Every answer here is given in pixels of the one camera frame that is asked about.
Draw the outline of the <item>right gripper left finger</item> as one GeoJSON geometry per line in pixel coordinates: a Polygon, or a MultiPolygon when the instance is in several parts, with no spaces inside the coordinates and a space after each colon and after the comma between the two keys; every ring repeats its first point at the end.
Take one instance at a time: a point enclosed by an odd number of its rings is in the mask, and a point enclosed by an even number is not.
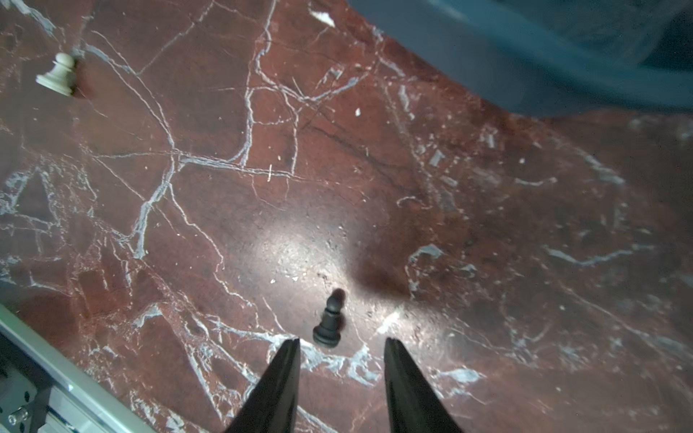
{"type": "Polygon", "coordinates": [[[299,400],[300,371],[300,340],[288,339],[225,432],[292,432],[299,400]]]}

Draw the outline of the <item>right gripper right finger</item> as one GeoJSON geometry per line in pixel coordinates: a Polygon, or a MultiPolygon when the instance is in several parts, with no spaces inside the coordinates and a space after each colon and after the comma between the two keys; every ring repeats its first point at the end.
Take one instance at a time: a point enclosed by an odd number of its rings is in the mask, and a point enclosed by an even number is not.
{"type": "Polygon", "coordinates": [[[391,432],[462,432],[400,340],[386,339],[384,363],[391,432]]]}

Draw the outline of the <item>teal plastic storage box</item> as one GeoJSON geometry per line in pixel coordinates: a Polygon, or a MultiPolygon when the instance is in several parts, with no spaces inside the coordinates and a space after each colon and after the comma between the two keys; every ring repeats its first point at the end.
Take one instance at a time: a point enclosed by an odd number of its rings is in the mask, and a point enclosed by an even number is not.
{"type": "Polygon", "coordinates": [[[689,1],[355,1],[449,79],[519,115],[692,109],[689,1]]]}

